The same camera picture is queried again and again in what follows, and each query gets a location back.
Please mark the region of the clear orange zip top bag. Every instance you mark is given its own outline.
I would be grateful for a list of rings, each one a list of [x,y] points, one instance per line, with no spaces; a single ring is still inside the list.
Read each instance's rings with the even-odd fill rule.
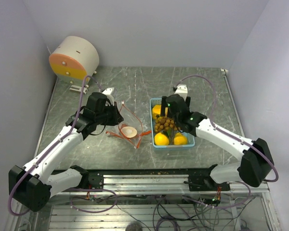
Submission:
[[[109,127],[105,133],[110,137],[125,140],[135,149],[138,149],[142,138],[146,135],[150,135],[152,131],[150,129],[144,129],[141,120],[126,106],[124,101],[119,105],[118,111],[123,117],[123,121],[114,127]]]

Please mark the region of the brown longan bunch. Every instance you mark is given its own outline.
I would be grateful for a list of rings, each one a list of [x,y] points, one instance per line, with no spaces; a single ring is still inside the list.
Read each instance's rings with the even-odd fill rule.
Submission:
[[[159,133],[159,132],[163,132],[163,131],[168,131],[168,130],[178,130],[174,120],[172,118],[169,117],[165,117],[165,116],[160,116],[157,117],[154,120],[154,126],[153,126],[153,131],[155,133]]]

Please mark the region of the tan mushroom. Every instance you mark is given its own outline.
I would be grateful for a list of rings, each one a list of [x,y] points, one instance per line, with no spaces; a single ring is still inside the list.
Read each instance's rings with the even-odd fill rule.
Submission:
[[[128,139],[137,136],[137,130],[134,127],[125,126],[121,128],[121,133]]]

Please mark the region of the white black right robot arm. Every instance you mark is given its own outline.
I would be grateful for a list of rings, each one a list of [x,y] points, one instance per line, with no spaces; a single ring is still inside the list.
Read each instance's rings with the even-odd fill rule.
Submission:
[[[210,167],[209,175],[202,182],[207,190],[214,190],[228,181],[242,181],[251,187],[259,187],[275,168],[265,140],[236,135],[216,125],[207,116],[191,112],[179,94],[166,97],[165,102],[180,131],[210,141],[237,159],[234,164]]]

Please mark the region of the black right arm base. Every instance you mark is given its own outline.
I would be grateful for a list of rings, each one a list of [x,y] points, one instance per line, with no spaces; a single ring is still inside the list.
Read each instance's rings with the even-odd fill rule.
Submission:
[[[187,184],[189,191],[217,191],[221,188],[221,191],[230,191],[229,183],[216,183],[210,176],[210,173],[217,164],[210,166],[209,168],[188,168],[188,180],[184,181]]]

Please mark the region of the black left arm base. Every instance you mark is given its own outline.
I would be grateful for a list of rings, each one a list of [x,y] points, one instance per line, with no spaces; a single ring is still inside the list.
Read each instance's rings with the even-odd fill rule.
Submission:
[[[75,187],[77,189],[102,189],[104,186],[104,177],[101,173],[93,171],[93,170],[86,170],[79,166],[71,166],[71,169],[76,170],[80,173],[81,179],[78,185]]]

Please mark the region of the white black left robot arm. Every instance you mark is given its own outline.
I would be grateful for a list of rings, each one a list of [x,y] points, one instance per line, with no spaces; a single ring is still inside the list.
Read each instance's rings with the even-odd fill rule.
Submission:
[[[23,167],[14,166],[8,174],[8,209],[13,215],[12,200],[29,210],[41,210],[50,198],[71,188],[85,190],[89,185],[89,172],[79,166],[54,175],[53,171],[63,158],[88,136],[95,135],[98,126],[116,126],[123,121],[114,101],[114,88],[93,92],[85,106],[67,121],[55,139]]]

